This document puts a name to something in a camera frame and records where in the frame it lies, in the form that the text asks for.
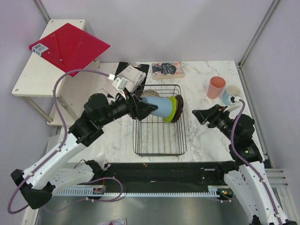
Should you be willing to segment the blue-grey cup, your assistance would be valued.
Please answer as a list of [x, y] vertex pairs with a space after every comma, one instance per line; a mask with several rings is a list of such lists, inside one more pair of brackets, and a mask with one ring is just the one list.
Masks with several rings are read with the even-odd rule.
[[157, 106], [157, 109], [150, 113], [153, 116], [167, 118], [173, 110], [171, 100], [165, 97], [143, 97], [142, 102]]

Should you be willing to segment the lime green plate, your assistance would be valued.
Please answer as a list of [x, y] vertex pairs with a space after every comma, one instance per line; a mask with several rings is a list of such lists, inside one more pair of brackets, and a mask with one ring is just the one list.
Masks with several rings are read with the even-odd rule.
[[173, 120], [175, 113], [177, 111], [177, 107], [178, 107], [177, 99], [174, 96], [171, 96], [168, 99], [172, 103], [172, 110], [171, 110], [170, 115], [168, 117], [164, 118], [165, 123], [170, 123]]

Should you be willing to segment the pink plastic cup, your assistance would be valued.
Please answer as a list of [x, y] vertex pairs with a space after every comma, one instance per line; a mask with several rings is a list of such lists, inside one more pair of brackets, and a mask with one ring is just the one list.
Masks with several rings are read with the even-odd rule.
[[223, 88], [226, 86], [226, 81], [220, 76], [214, 76], [210, 79], [207, 97], [210, 99], [216, 99]]

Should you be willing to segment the light blue mug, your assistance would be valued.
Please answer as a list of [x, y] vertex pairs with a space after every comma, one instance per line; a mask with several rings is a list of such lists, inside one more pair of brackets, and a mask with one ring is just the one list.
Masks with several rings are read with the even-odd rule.
[[239, 96], [241, 93], [241, 90], [236, 85], [229, 85], [226, 87], [223, 95], [222, 95], [222, 102], [224, 105], [230, 105], [231, 102], [231, 96]]

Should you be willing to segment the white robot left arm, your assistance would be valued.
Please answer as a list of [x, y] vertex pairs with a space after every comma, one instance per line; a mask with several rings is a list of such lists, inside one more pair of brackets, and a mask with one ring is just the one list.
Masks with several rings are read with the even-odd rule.
[[14, 192], [20, 191], [27, 205], [38, 209], [64, 187], [89, 181], [99, 184], [103, 173], [89, 165], [63, 174], [66, 181], [58, 177], [58, 171], [68, 160], [97, 140], [104, 133], [105, 125], [127, 114], [132, 119], [142, 120], [157, 109], [157, 105], [135, 95], [108, 102], [104, 94], [93, 94], [84, 104], [84, 111], [79, 119], [69, 129], [65, 129], [61, 142], [29, 168], [16, 169], [11, 173], [11, 178], [17, 185]]

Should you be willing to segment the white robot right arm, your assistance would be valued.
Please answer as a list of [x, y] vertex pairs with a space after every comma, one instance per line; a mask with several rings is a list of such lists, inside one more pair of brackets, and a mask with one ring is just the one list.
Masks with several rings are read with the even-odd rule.
[[260, 151], [252, 139], [255, 121], [239, 112], [229, 117], [226, 106], [193, 110], [201, 125], [217, 128], [229, 140], [231, 161], [221, 162], [215, 172], [219, 184], [227, 184], [241, 204], [251, 225], [295, 225], [280, 206], [267, 178]]

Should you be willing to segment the patterned ceramic bowl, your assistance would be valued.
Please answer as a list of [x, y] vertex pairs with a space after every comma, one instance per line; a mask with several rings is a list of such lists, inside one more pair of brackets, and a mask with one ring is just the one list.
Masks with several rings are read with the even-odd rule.
[[141, 98], [148, 98], [148, 97], [160, 97], [160, 95], [155, 90], [144, 90], [141, 94]]

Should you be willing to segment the dark brown plate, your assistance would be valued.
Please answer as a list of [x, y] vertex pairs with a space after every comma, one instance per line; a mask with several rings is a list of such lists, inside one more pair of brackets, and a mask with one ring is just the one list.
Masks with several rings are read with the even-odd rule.
[[176, 100], [177, 100], [177, 110], [176, 113], [173, 117], [172, 123], [176, 123], [178, 121], [178, 119], [180, 118], [182, 111], [183, 111], [183, 106], [184, 106], [184, 101], [181, 95], [176, 95], [175, 96]]

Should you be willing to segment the white paper sheet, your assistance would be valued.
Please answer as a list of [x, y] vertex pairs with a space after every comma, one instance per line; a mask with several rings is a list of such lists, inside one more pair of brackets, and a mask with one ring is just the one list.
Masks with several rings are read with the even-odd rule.
[[[133, 66], [127, 66], [124, 70], [122, 70], [117, 77], [121, 78], [127, 78], [129, 81], [126, 85], [126, 89], [129, 92], [132, 92], [132, 89], [135, 85], [135, 81], [137, 77], [142, 73], [142, 71], [137, 70]], [[112, 86], [112, 81], [109, 80], [108, 83], [102, 88], [107, 94], [115, 97], [115, 95], [118, 93], [117, 90]]]

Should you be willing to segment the black clipboard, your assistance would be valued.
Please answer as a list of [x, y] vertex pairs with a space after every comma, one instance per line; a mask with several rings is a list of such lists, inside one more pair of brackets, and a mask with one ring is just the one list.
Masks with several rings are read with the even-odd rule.
[[127, 66], [133, 66], [137, 70], [145, 72], [146, 76], [148, 75], [148, 70], [149, 70], [149, 67], [150, 67], [148, 64], [136, 64], [136, 63], [120, 62], [118, 64], [118, 67], [117, 67], [117, 70], [115, 72], [115, 75], [117, 76]]

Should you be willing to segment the floral cover book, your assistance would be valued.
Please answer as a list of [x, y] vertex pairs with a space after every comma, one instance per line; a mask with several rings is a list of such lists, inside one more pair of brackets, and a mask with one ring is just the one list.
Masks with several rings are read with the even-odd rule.
[[154, 80], [183, 78], [183, 65], [181, 61], [153, 63], [152, 77]]

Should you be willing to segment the red cutting board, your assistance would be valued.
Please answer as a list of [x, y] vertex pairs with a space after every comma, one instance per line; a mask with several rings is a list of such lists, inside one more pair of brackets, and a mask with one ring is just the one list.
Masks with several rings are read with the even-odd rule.
[[29, 49], [64, 72], [86, 68], [111, 46], [66, 23], [29, 45]]

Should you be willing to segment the white two-tier shelf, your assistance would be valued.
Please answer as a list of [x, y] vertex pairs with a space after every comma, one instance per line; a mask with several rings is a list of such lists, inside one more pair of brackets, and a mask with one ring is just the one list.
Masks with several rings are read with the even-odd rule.
[[[46, 113], [34, 99], [52, 98], [53, 87], [64, 72], [37, 54], [32, 53], [26, 63], [12, 94], [25, 98], [50, 126], [61, 126], [62, 121], [55, 107]], [[71, 126], [83, 112], [83, 105], [91, 95], [96, 74], [80, 72], [75, 77], [65, 77], [57, 87], [57, 102], [68, 126]]]

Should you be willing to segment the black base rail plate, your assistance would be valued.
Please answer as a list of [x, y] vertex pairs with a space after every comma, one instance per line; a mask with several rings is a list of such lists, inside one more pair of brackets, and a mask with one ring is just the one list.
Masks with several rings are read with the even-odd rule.
[[105, 170], [94, 160], [86, 161], [93, 179], [116, 178], [103, 184], [111, 191], [204, 191], [224, 186], [224, 175], [237, 171], [233, 161], [189, 163], [111, 163]]

